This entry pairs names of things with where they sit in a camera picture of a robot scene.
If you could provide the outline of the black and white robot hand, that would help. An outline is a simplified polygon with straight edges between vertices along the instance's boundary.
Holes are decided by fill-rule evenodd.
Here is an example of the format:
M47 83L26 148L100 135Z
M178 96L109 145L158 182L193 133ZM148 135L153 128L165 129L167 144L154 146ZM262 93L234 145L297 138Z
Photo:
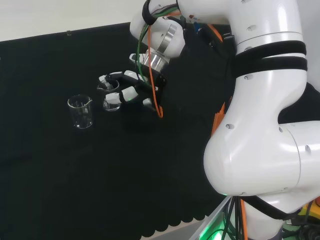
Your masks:
M102 98L102 107L107 112L115 112L121 106L141 103L145 107L155 110L154 96L161 102L162 93L167 80L162 74L156 74L154 89L149 79L134 71L117 71L102 75L98 78L97 91Z

